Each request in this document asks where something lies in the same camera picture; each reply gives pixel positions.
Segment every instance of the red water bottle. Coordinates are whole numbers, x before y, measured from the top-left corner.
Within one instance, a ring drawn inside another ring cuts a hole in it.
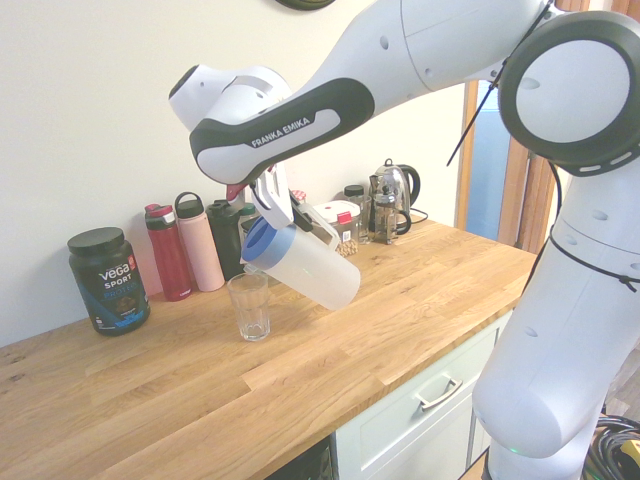
[[[191,277],[173,207],[154,203],[144,209],[164,296],[170,302],[183,300],[191,294]]]

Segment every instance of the cabinet door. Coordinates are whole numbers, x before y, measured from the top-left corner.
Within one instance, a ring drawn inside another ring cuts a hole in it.
[[[482,428],[482,425],[480,425],[480,422],[475,417],[475,415],[473,416],[473,422],[474,422],[475,428],[472,429],[473,445],[470,451],[469,465],[475,462],[480,457],[480,455],[482,455],[485,452],[485,450],[489,448],[489,444],[491,443],[491,437],[485,431],[485,429]]]
[[[457,480],[466,468],[470,424],[471,395],[370,480]]]
[[[395,470],[409,461],[411,452],[424,448],[429,455],[437,452],[428,458],[451,472],[443,478],[456,480],[474,446],[471,392],[509,316],[510,312],[340,427],[334,434],[340,479],[405,480],[404,473]],[[423,409],[429,402],[435,405]]]

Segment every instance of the bottle cap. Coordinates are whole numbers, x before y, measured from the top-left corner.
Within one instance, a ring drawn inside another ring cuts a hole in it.
[[[102,255],[124,244],[124,232],[117,227],[103,227],[79,233],[67,242],[75,255]]]
[[[196,197],[196,199],[181,202],[180,200],[182,200],[182,198],[187,195],[193,195],[194,197]],[[175,207],[176,215],[178,216],[178,218],[182,219],[197,217],[202,212],[204,212],[204,205],[202,205],[202,200],[193,192],[183,192],[178,195],[176,198]]]
[[[364,195],[364,187],[362,185],[347,185],[344,187],[344,192],[346,197],[356,197],[360,195]]]
[[[226,200],[216,200],[207,207],[207,217],[212,225],[237,225],[240,212],[234,211]]]
[[[245,206],[240,210],[241,217],[245,215],[253,215],[254,213],[256,213],[256,206],[253,203],[245,204]]]
[[[171,205],[152,203],[144,207],[144,221],[148,230],[166,230],[176,224],[176,215]]]

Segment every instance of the jar lid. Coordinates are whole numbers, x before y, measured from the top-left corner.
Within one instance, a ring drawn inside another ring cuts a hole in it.
[[[332,225],[347,225],[351,223],[352,219],[360,215],[360,207],[346,200],[334,200],[333,202],[316,205],[313,208],[322,215],[322,218]]]
[[[124,232],[117,227],[103,227],[79,233],[67,242],[75,255],[102,255],[124,244]]]
[[[362,185],[347,185],[344,187],[343,193],[346,197],[357,197],[364,195],[364,187]]]
[[[253,203],[246,203],[244,207],[240,209],[240,216],[253,215],[256,213],[256,206]]]
[[[181,202],[180,200],[182,200],[182,197],[185,197],[187,195],[193,195],[194,197],[196,197],[196,199]],[[202,204],[202,200],[193,192],[183,192],[178,195],[176,198],[175,207],[176,215],[178,216],[178,218],[183,219],[197,217],[202,212],[204,212],[204,205]]]

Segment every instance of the vega sport container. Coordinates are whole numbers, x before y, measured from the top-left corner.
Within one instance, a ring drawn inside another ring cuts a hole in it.
[[[93,328],[117,336],[135,330],[150,308],[131,244],[121,229],[97,228],[67,242],[69,265]]]

